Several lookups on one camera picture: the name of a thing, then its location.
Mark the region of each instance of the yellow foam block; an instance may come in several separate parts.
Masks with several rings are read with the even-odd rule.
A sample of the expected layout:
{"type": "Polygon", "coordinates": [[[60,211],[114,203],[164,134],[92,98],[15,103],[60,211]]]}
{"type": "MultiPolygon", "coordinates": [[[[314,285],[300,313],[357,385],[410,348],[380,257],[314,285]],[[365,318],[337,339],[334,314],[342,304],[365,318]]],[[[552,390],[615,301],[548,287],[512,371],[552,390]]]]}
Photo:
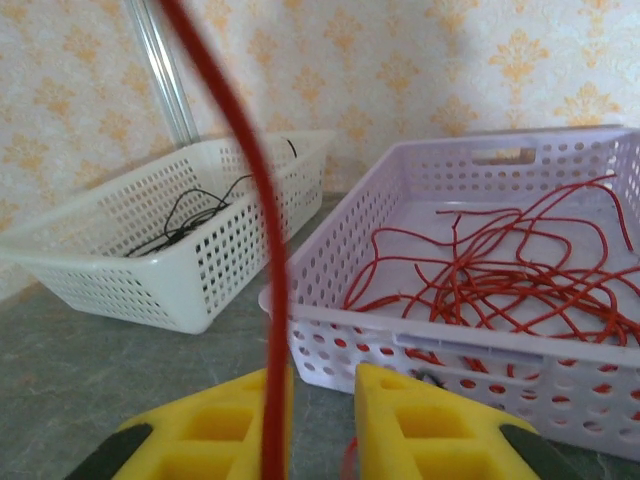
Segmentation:
{"type": "Polygon", "coordinates": [[[396,372],[356,370],[362,480],[538,480],[499,430],[527,422],[396,372]]]}
{"type": "MultiPolygon", "coordinates": [[[[293,380],[287,374],[285,464],[291,439],[293,380]]],[[[127,421],[153,431],[115,480],[257,480],[266,371],[168,403],[127,421]]]]}

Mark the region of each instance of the countertop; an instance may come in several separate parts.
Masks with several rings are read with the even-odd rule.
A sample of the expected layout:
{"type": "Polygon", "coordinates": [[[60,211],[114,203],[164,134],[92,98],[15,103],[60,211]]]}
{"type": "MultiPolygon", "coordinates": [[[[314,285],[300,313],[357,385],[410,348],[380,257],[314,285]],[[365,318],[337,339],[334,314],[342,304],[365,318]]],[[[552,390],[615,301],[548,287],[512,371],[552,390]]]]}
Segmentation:
{"type": "MultiPolygon", "coordinates": [[[[325,195],[290,252],[340,198],[325,195]]],[[[63,478],[127,418],[264,367],[265,282],[199,336],[75,312],[43,289],[0,307],[0,478],[63,478]]],[[[353,435],[352,397],[296,378],[290,478],[339,478],[353,435]]],[[[640,478],[640,464],[557,446],[585,478],[640,478]]]]}

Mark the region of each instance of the plastic basket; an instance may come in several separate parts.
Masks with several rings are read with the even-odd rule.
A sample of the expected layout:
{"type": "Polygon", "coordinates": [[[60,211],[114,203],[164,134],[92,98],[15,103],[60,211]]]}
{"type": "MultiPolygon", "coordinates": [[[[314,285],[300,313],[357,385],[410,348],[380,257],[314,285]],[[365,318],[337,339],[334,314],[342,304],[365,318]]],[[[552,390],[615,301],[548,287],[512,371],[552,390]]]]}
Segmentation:
{"type": "MultiPolygon", "coordinates": [[[[263,136],[287,237],[320,208],[333,135],[263,136]]],[[[228,197],[231,206],[175,245],[138,258],[125,255],[163,232],[182,192],[197,187],[222,197],[246,173],[234,140],[197,143],[5,232],[0,254],[76,310],[200,333],[268,260],[264,214],[252,181],[239,182],[228,197]]],[[[216,205],[190,194],[178,203],[169,227],[216,205]]]]}
{"type": "MultiPolygon", "coordinates": [[[[443,205],[528,206],[558,184],[614,171],[618,176],[608,186],[620,197],[629,233],[638,240],[638,130],[482,135],[393,146],[290,259],[293,310],[289,344],[300,376],[313,385],[353,392],[358,363],[374,363],[410,375],[427,369],[447,389],[518,415],[548,438],[640,460],[637,345],[593,345],[401,320],[398,310],[391,307],[375,313],[340,310],[355,275],[373,258],[370,235],[374,229],[395,226],[431,236],[441,232],[443,239],[450,240],[451,218],[435,215],[443,205]],[[518,152],[515,161],[508,154],[514,150],[518,152]],[[435,352],[446,366],[410,358],[406,347],[435,352]],[[465,356],[490,365],[489,373],[471,371],[461,361],[465,356]],[[516,365],[520,372],[515,378],[504,373],[508,364],[516,365]],[[538,373],[533,380],[531,372],[538,373]]],[[[567,201],[570,199],[573,201],[557,208],[599,223],[610,245],[619,246],[605,265],[608,270],[638,263],[637,255],[623,246],[615,210],[606,195],[588,191],[567,201]]],[[[569,232],[572,240],[580,242],[574,234],[569,232]]],[[[379,245],[381,251],[390,247],[384,236],[379,245]]],[[[548,255],[544,246],[537,250],[533,246],[532,255],[548,255]]],[[[417,253],[411,251],[409,241],[394,247],[409,256],[417,253]]],[[[578,260],[592,264],[594,252],[589,243],[584,240],[580,247],[578,260]]],[[[388,293],[389,285],[403,290],[407,282],[419,281],[402,270],[385,270],[385,275],[384,285],[374,281],[368,291],[372,297],[363,303],[388,293]]],[[[638,275],[629,278],[640,283],[638,275]]],[[[268,291],[269,287],[260,296],[267,311],[268,291]]],[[[627,315],[640,306],[639,299],[629,295],[619,301],[627,315]]]]}

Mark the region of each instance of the wallpaper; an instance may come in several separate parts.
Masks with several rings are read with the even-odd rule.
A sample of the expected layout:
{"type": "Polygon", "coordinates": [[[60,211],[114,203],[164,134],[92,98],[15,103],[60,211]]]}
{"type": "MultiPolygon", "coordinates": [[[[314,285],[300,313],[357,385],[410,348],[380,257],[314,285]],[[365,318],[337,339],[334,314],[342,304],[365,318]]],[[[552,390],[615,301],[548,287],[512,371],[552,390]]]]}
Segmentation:
{"type": "MultiPolygon", "coordinates": [[[[261,128],[338,132],[331,190],[402,139],[640,125],[637,0],[190,4],[261,128]]],[[[201,132],[224,132],[181,69],[201,132]]]]}
{"type": "MultiPolygon", "coordinates": [[[[170,146],[122,5],[0,2],[0,231],[170,146]]],[[[30,280],[0,262],[0,300],[30,280]]]]}

